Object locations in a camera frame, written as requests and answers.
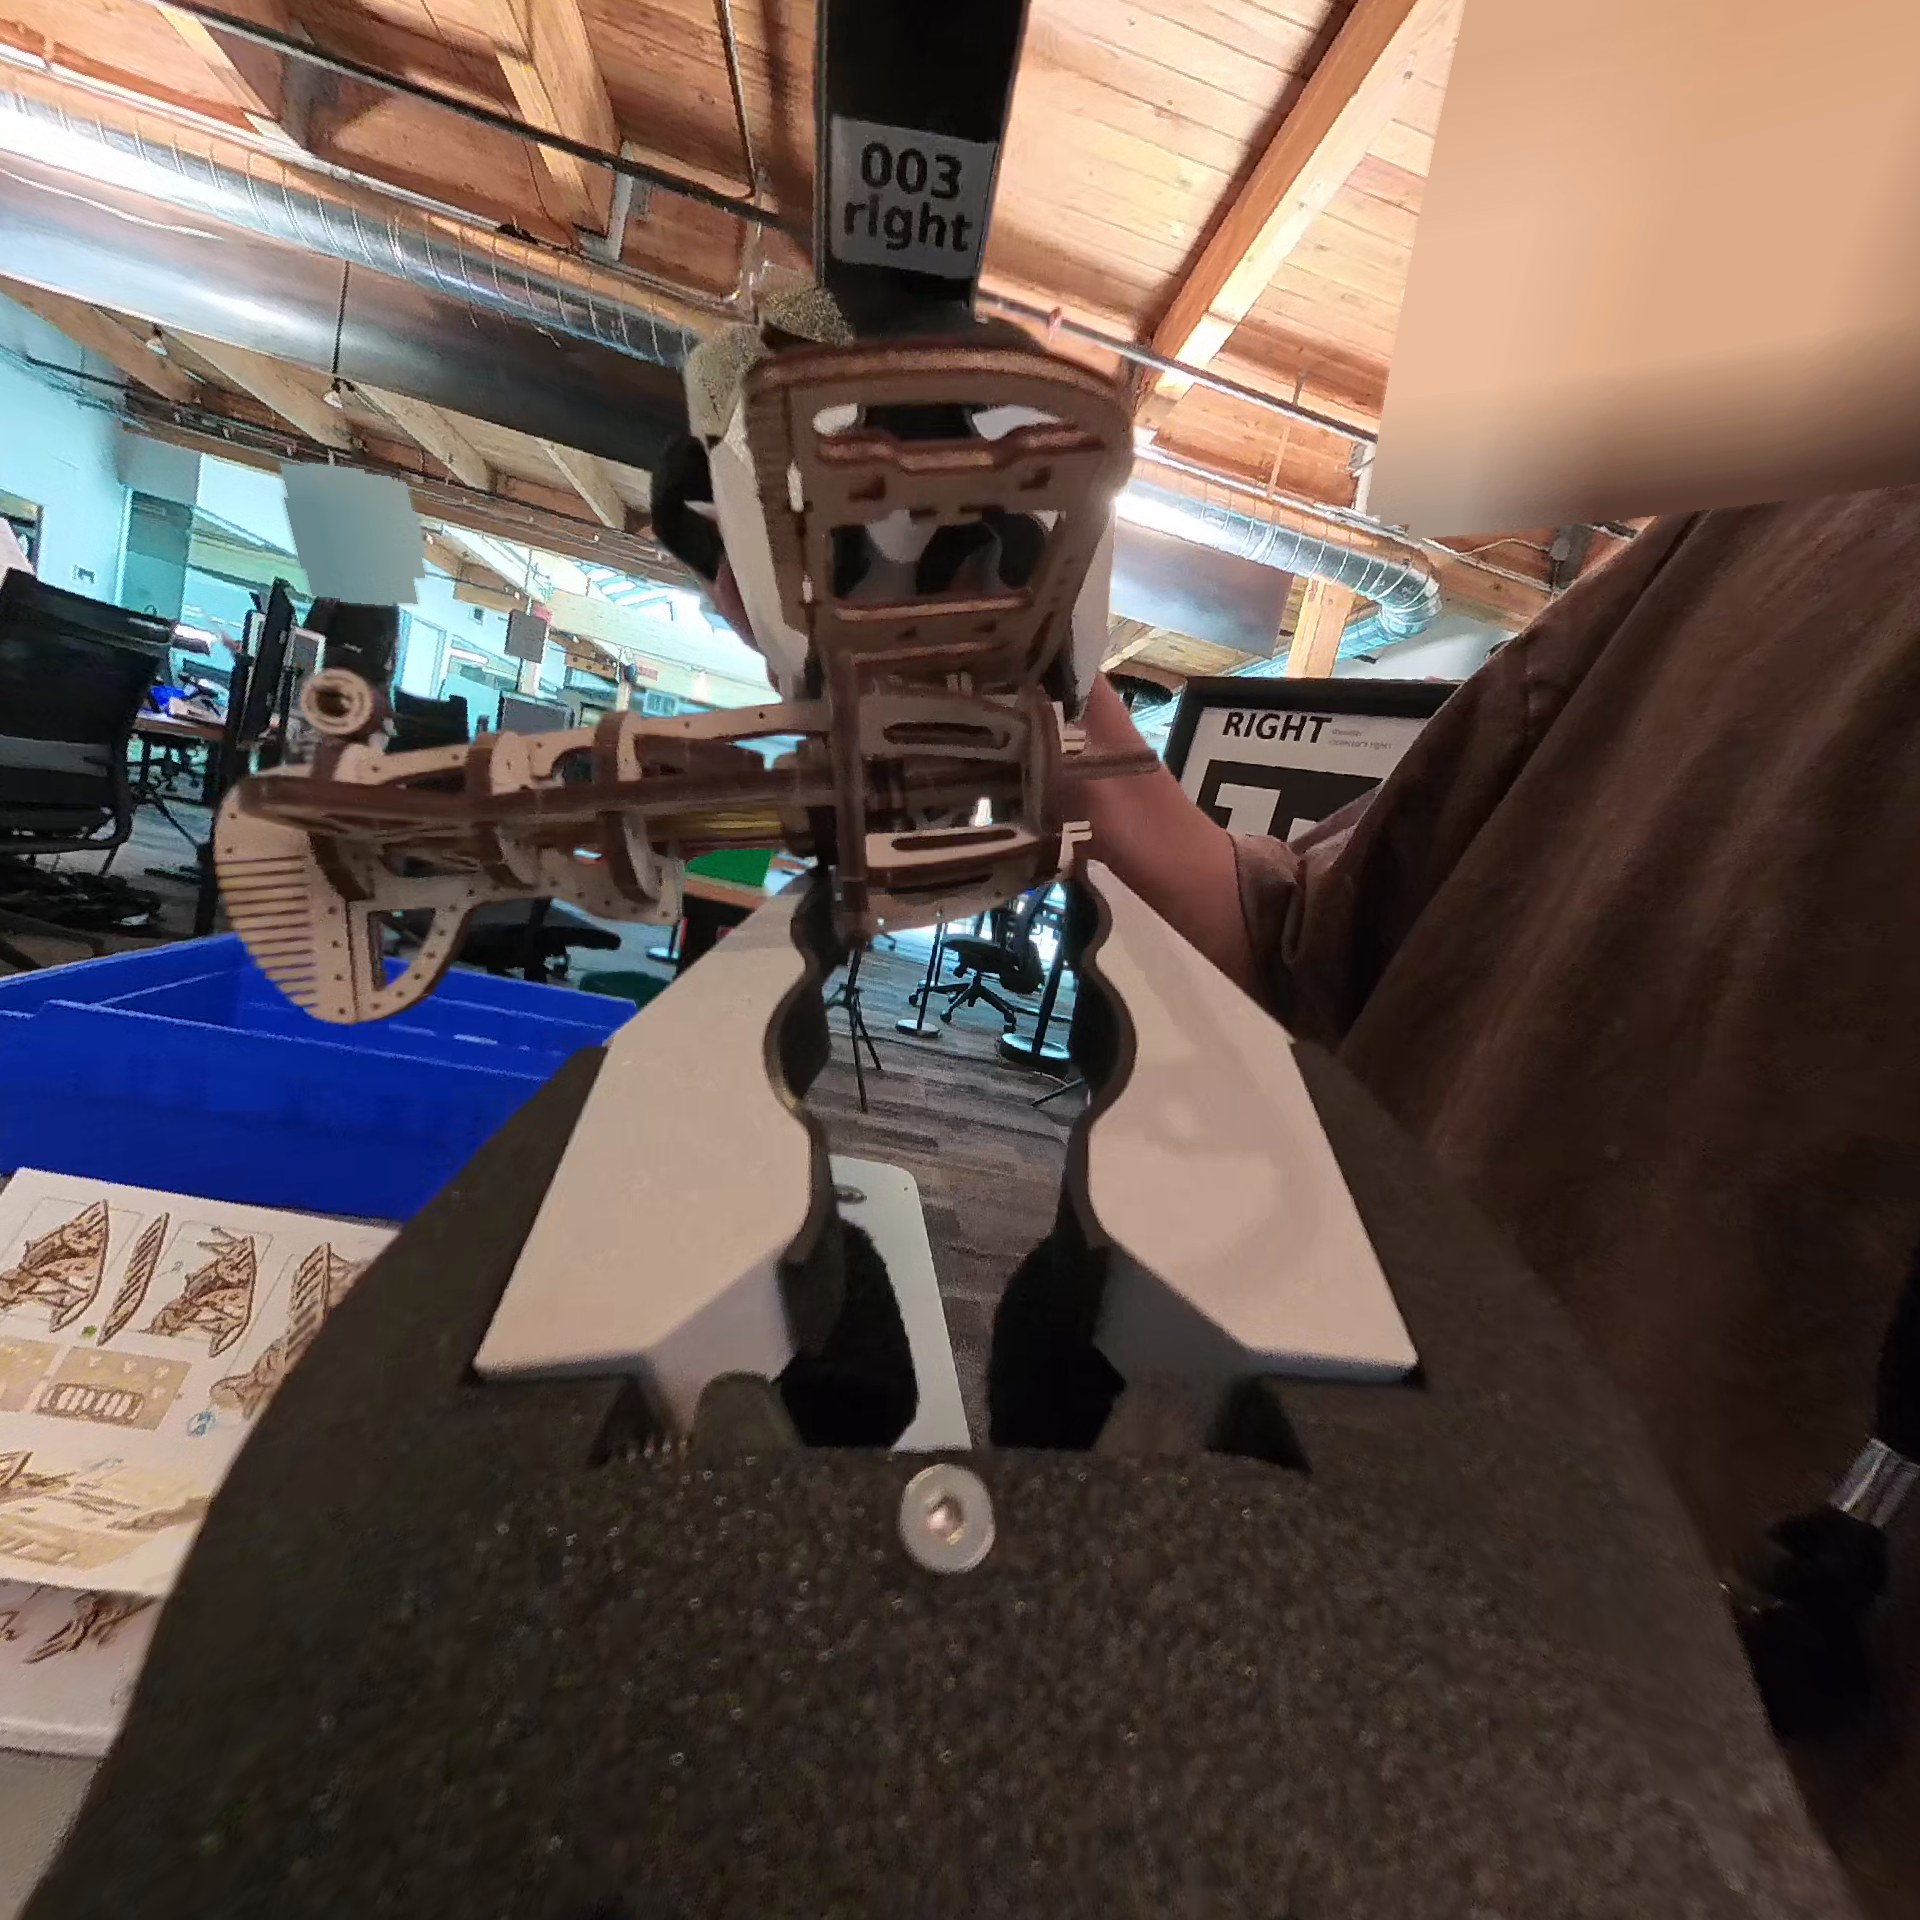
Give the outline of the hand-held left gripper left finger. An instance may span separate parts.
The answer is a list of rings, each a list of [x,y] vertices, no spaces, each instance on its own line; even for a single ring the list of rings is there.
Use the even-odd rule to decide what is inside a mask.
[[[693,1435],[837,1319],[824,1130],[830,884],[789,884],[619,1027],[477,1354],[487,1381],[629,1379]]]

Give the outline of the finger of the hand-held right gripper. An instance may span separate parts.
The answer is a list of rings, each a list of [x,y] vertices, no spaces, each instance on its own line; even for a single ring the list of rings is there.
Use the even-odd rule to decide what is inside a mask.
[[[771,684],[786,699],[807,698],[810,637],[784,613],[778,562],[762,508],[759,479],[742,424],[709,446],[715,528],[725,546],[722,611],[766,660]]]
[[[1071,614],[1059,655],[1048,667],[1048,699],[1063,709],[1086,709],[1114,624],[1114,544],[1115,516],[1108,515],[1092,551],[1087,573],[1071,602]]]

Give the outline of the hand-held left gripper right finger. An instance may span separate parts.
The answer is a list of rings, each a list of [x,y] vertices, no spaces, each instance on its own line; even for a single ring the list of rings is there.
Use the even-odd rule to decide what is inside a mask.
[[[1090,1448],[1292,1448],[1287,1390],[1421,1358],[1290,1034],[1135,886],[1071,891],[1063,1304]]]

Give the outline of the wooden model plane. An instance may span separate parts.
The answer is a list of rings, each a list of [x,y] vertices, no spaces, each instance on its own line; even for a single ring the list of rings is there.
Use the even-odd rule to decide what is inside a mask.
[[[848,944],[959,918],[1067,875],[1070,779],[1150,767],[1048,699],[1133,467],[1106,378],[1008,327],[789,344],[734,424],[807,698],[390,752],[372,685],[317,674],[311,762],[239,781],[213,831],[229,925],[294,1005],[396,1016],[493,906],[670,924],[726,848],[822,868]]]

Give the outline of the person's right forearm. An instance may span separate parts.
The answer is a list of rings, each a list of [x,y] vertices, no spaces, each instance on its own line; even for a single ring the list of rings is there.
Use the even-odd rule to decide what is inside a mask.
[[[1179,788],[1163,764],[1139,775],[1070,784],[1087,853],[1174,925],[1223,976],[1262,997],[1242,911],[1237,843]]]

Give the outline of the framed right marker sign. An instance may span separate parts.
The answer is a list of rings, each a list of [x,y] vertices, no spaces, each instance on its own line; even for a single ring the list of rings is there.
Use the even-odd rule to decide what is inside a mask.
[[[1190,679],[1163,764],[1215,824],[1290,840],[1368,798],[1454,690],[1437,679]]]

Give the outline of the blue plastic bin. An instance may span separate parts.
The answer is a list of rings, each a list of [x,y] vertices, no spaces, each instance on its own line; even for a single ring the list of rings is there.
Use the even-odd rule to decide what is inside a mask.
[[[416,1007],[325,1023],[232,935],[3,980],[3,1171],[406,1221],[626,999],[450,971]]]

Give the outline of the instruction booklet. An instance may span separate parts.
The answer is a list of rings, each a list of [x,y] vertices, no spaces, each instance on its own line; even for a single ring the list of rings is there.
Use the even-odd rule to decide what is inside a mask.
[[[3,1194],[3,1747],[96,1759],[229,1467],[388,1221]]]

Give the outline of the black office chair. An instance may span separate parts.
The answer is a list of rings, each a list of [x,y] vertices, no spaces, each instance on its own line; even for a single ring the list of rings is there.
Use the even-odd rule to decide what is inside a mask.
[[[175,629],[13,566],[3,582],[4,933],[79,944],[147,938],[159,901],[45,856],[118,850],[132,830],[128,743]]]

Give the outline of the silver ventilation duct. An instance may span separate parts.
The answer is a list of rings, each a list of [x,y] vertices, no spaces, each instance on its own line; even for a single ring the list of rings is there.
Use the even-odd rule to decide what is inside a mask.
[[[128,126],[62,106],[23,77],[3,85],[4,155],[115,184],[183,215],[380,271],[422,293],[572,341],[678,368],[699,332],[666,295],[588,259],[333,180],[271,154],[154,119]]]
[[[1246,486],[1151,462],[1114,512],[1110,611],[1242,655],[1272,654],[1294,586],[1354,591],[1389,640],[1420,637],[1443,614],[1421,552],[1372,523],[1260,503]]]

